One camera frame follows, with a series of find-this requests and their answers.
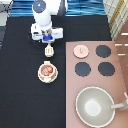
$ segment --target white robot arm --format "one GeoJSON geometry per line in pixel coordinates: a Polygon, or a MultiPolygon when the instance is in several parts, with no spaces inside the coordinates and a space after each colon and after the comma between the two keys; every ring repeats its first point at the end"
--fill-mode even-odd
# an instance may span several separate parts
{"type": "Polygon", "coordinates": [[[63,28],[52,27],[51,15],[63,16],[67,10],[67,0],[35,0],[32,12],[36,23],[31,26],[32,39],[49,43],[63,38],[63,28]]]}

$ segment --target wall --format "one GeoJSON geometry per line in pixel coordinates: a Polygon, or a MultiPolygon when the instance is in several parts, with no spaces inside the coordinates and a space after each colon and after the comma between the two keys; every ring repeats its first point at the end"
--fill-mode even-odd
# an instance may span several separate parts
{"type": "Polygon", "coordinates": [[[118,34],[115,44],[120,44],[122,46],[116,46],[118,54],[122,54],[119,56],[120,65],[122,68],[122,73],[126,85],[126,89],[128,92],[128,35],[121,35],[122,33],[128,33],[128,20],[122,27],[120,33],[118,34]]]}
{"type": "Polygon", "coordinates": [[[128,19],[128,0],[104,0],[112,40],[117,38],[128,19]]]}

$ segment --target pink coaster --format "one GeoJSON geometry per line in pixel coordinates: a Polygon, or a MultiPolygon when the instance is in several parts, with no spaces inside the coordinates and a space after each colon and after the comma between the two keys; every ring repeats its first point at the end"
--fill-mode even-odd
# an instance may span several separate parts
{"type": "Polygon", "coordinates": [[[85,58],[88,54],[89,50],[85,45],[77,45],[74,48],[74,55],[78,58],[85,58]]]}

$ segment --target bowl rim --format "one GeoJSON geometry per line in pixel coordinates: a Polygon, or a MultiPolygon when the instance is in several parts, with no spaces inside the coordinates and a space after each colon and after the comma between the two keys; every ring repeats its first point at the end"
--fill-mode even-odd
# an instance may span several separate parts
{"type": "Polygon", "coordinates": [[[38,72],[39,72],[39,74],[42,76],[42,77],[44,77],[44,78],[49,78],[49,77],[52,77],[53,75],[54,75],[54,73],[56,72],[56,67],[53,65],[53,64],[42,64],[40,67],[39,67],[39,70],[38,70],[38,72]],[[52,66],[52,68],[53,68],[53,72],[49,75],[49,76],[44,76],[42,73],[41,73],[41,68],[43,67],[43,66],[45,66],[45,65],[50,65],[50,66],[52,66]]]}
{"type": "Polygon", "coordinates": [[[115,110],[113,110],[113,114],[112,114],[110,120],[109,120],[107,123],[105,123],[105,124],[103,124],[103,125],[99,125],[99,126],[98,126],[98,125],[91,125],[91,124],[89,124],[89,123],[86,122],[86,121],[81,117],[81,115],[79,114],[79,110],[78,110],[78,108],[77,108],[78,99],[79,99],[80,95],[81,95],[85,90],[89,90],[89,89],[99,89],[99,90],[103,91],[105,94],[108,95],[108,97],[109,97],[110,100],[112,101],[112,104],[114,104],[113,98],[112,98],[112,97],[108,94],[108,92],[105,91],[104,89],[102,89],[102,88],[100,88],[100,87],[95,87],[95,86],[86,87],[86,88],[82,89],[82,91],[80,91],[79,94],[78,94],[77,97],[76,97],[76,103],[75,103],[76,112],[77,112],[79,118],[80,118],[85,124],[87,124],[88,126],[91,126],[91,127],[99,127],[99,128],[100,128],[100,127],[105,127],[105,126],[107,126],[108,124],[110,124],[110,123],[112,122],[112,120],[114,119],[114,117],[115,117],[115,110]]]}

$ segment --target black table surface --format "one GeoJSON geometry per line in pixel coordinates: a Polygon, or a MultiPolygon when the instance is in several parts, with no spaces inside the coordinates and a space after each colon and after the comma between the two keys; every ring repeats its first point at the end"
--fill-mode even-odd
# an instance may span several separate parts
{"type": "Polygon", "coordinates": [[[67,41],[110,41],[107,16],[53,16],[53,26],[63,27],[64,38],[53,44],[55,54],[46,58],[46,44],[28,43],[33,17],[10,17],[0,51],[0,128],[66,128],[67,41]],[[39,66],[51,61],[57,79],[42,83],[39,66]]]}

